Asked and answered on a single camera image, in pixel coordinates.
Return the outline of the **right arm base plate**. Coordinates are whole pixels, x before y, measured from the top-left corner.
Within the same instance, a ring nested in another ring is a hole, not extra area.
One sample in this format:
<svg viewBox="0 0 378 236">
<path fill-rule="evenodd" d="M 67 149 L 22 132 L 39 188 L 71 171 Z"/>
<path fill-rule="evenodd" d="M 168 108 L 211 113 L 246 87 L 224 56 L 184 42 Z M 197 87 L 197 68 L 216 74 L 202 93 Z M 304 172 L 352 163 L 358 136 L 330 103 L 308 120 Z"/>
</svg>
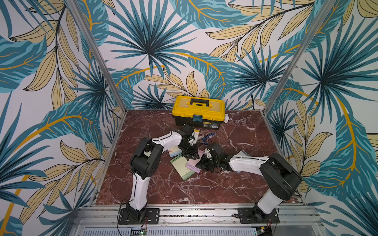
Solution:
<svg viewBox="0 0 378 236">
<path fill-rule="evenodd" d="M 255 207 L 240 207 L 237 209 L 237 217 L 241 224 L 276 224 L 280 223 L 276 209 L 269 214 Z"/>
</svg>

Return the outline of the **grey white memo pad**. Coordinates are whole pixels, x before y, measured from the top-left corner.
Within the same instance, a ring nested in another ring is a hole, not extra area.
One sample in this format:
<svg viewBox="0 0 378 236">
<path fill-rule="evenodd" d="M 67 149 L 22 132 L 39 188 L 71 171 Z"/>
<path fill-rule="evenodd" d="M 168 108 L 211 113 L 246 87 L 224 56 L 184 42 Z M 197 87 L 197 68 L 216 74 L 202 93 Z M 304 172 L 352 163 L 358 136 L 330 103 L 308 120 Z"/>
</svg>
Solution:
<svg viewBox="0 0 378 236">
<path fill-rule="evenodd" d="M 239 151 L 236 155 L 234 155 L 234 157 L 237 157 L 237 158 L 250 158 L 250 156 L 244 152 L 243 150 Z"/>
</svg>

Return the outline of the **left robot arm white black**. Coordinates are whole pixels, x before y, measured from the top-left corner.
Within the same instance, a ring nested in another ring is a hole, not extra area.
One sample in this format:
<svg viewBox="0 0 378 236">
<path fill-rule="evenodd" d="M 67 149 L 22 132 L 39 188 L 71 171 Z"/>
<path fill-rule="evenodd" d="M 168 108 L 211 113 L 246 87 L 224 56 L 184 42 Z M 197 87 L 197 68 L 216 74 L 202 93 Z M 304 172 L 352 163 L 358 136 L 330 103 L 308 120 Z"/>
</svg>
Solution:
<svg viewBox="0 0 378 236">
<path fill-rule="evenodd" d="M 156 173 L 163 152 L 174 147 L 181 150 L 181 156 L 186 160 L 198 158 L 197 139 L 192 126 L 186 124 L 183 129 L 170 131 L 161 137 L 141 139 L 131 158 L 133 186 L 130 200 L 126 203 L 126 214 L 137 222 L 146 216 L 150 178 Z"/>
</svg>

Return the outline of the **pink memo pad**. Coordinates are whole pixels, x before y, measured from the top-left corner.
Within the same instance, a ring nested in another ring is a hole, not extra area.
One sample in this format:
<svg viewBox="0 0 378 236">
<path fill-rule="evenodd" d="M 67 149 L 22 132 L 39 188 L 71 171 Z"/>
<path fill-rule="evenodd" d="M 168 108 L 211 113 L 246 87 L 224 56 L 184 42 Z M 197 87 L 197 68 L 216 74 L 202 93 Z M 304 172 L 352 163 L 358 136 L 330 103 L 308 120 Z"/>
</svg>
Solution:
<svg viewBox="0 0 378 236">
<path fill-rule="evenodd" d="M 204 151 L 201 151 L 201 150 L 198 150 L 198 158 L 197 159 L 189 159 L 189 161 L 187 162 L 186 164 L 186 167 L 194 172 L 196 172 L 197 174 L 200 173 L 201 169 L 196 167 L 196 164 L 198 164 L 201 160 L 201 156 L 205 154 Z"/>
</svg>

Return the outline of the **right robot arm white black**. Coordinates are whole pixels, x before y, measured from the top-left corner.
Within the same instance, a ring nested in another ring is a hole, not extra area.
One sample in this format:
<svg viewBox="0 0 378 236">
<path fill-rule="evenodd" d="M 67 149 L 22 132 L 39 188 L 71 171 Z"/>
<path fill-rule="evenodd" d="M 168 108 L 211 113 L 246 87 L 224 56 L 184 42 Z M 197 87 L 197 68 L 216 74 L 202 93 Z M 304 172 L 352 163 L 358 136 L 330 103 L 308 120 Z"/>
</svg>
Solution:
<svg viewBox="0 0 378 236">
<path fill-rule="evenodd" d="M 213 143 L 204 151 L 196 167 L 203 171 L 216 169 L 230 172 L 246 172 L 264 177 L 269 189 L 252 208 L 239 208 L 240 223 L 278 223 L 276 208 L 291 199 L 303 181 L 302 176 L 278 153 L 264 157 L 247 156 L 244 152 L 227 154 Z"/>
</svg>

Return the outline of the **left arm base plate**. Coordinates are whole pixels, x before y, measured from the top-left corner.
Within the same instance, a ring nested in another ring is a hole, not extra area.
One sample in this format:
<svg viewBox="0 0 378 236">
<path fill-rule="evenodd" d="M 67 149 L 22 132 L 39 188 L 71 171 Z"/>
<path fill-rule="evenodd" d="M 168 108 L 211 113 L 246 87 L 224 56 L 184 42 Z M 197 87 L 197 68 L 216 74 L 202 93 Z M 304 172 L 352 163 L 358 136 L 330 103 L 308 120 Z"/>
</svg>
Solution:
<svg viewBox="0 0 378 236">
<path fill-rule="evenodd" d="M 141 225 L 147 222 L 147 225 L 157 225 L 159 214 L 159 208 L 143 208 L 140 211 L 133 208 L 122 208 L 117 223 L 119 225 Z"/>
</svg>

